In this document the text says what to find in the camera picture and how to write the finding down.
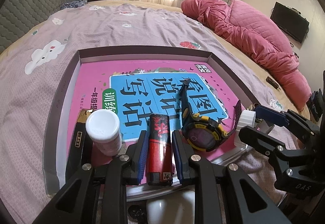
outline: bed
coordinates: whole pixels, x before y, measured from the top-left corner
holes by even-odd
[[[130,29],[138,29],[141,34],[126,31]],[[42,173],[43,136],[53,95],[75,51],[117,45],[179,47],[182,41],[200,43],[200,49],[212,51],[231,64],[261,104],[278,100],[285,110],[298,112],[283,89],[276,90],[265,81],[270,76],[267,71],[211,30],[183,15],[179,8],[104,0],[59,11],[0,55],[0,84],[4,91],[0,99],[0,159],[1,171],[5,172],[0,181],[0,197],[17,223],[31,223],[50,199]],[[307,107],[300,114],[310,118]],[[296,148],[295,138],[286,129],[275,128],[271,135],[288,149]],[[237,163],[274,202],[283,198],[284,192],[273,186],[274,172],[264,156],[251,151]]]

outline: white cap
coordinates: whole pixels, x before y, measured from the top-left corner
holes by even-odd
[[[255,118],[256,118],[256,112],[255,111],[250,111],[250,110],[243,110],[240,118],[238,120],[237,128],[236,128],[236,134],[234,138],[234,145],[236,147],[240,147],[243,149],[246,149],[248,145],[246,143],[243,143],[239,139],[239,131],[245,127],[245,126],[250,126],[254,128],[255,125]]]
[[[118,136],[120,120],[111,110],[99,109],[90,114],[86,121],[86,131],[98,143],[107,143]]]

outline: pink quilted blanket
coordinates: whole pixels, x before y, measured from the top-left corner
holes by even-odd
[[[184,0],[182,11],[240,49],[267,69],[302,110],[311,95],[290,42],[274,22],[240,0]]]

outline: television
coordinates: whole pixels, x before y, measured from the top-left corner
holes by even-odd
[[[275,3],[271,20],[294,40],[302,43],[308,33],[309,22],[300,13],[278,2]]]

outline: wristwatch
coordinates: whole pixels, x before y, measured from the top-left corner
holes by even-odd
[[[190,79],[186,79],[180,89],[181,109],[182,109],[182,134],[188,143],[197,150],[209,152],[219,147],[230,135],[232,135],[238,123],[238,117],[242,112],[240,100],[235,109],[234,129],[226,132],[222,127],[222,119],[218,121],[208,117],[194,114],[187,98],[187,88]]]

